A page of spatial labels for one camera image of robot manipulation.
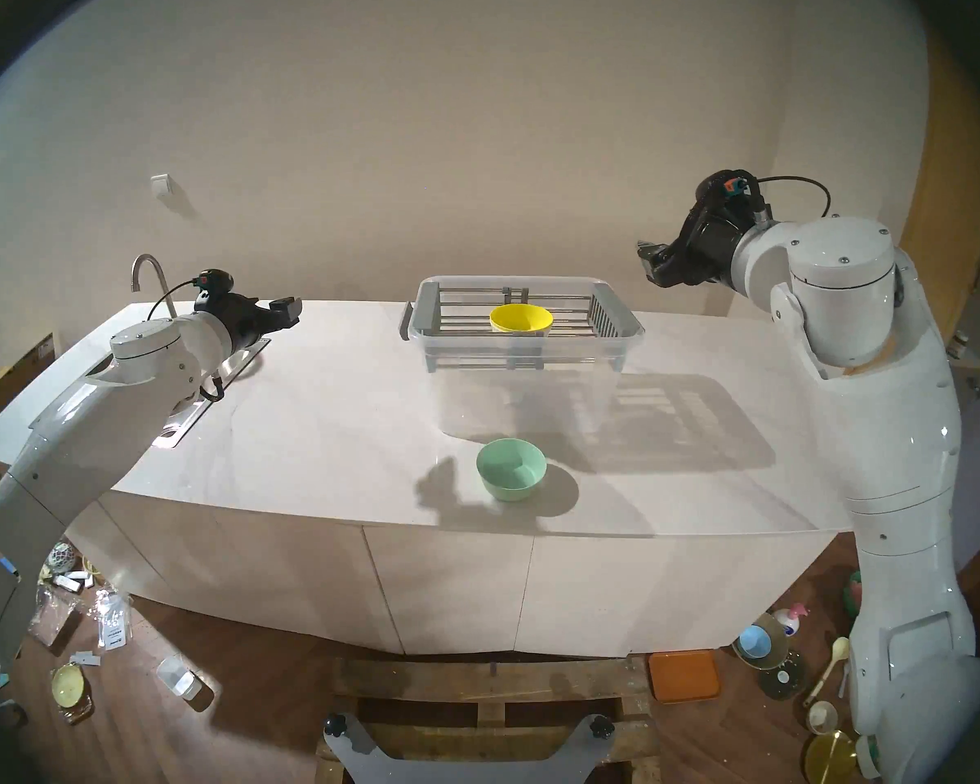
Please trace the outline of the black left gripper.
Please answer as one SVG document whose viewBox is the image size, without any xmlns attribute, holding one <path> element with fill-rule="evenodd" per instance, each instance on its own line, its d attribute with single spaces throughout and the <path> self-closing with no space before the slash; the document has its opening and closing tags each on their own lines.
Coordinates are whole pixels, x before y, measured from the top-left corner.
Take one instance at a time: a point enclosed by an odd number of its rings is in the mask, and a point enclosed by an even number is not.
<svg viewBox="0 0 980 784">
<path fill-rule="evenodd" d="M 221 322 L 230 339 L 230 351 L 240 351 L 277 328 L 290 328 L 300 320 L 303 301 L 285 297 L 270 301 L 270 309 L 256 298 L 238 293 L 201 292 L 194 303 L 196 312 L 206 312 Z"/>
</svg>

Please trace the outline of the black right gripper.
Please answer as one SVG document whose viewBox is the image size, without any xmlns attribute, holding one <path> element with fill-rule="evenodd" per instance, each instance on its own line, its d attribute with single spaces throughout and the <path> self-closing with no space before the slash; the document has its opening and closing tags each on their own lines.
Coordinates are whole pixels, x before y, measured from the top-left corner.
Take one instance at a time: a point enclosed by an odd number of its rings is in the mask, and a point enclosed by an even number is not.
<svg viewBox="0 0 980 784">
<path fill-rule="evenodd" d="M 751 230 L 751 215 L 736 211 L 690 211 L 663 260 L 661 243 L 638 241 L 647 280 L 659 287 L 719 283 L 733 288 L 731 265 L 738 244 Z"/>
</svg>

